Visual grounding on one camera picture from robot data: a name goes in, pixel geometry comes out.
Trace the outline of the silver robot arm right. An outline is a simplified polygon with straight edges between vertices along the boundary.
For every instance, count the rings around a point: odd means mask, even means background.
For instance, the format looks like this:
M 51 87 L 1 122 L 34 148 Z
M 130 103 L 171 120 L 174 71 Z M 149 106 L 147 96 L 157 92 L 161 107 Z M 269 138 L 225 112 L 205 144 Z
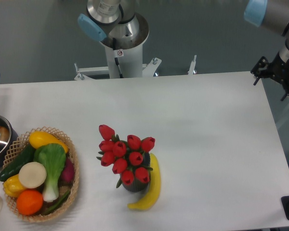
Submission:
M 279 83 L 285 91 L 281 98 L 283 101 L 289 96 L 289 0 L 250 0 L 244 11 L 244 19 L 285 38 L 285 44 L 272 62 L 263 56 L 250 71 L 255 77 L 254 85 L 261 78 Z

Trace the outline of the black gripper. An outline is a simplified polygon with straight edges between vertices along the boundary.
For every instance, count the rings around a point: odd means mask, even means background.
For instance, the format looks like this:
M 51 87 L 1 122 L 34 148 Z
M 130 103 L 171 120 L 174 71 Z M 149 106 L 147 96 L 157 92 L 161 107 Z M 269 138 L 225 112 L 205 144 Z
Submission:
M 285 94 L 280 99 L 284 101 L 289 96 L 289 57 L 280 57 L 277 54 L 274 60 L 269 63 L 268 60 L 262 56 L 250 73 L 254 76 L 253 85 L 256 86 L 261 78 L 270 78 L 282 85 Z

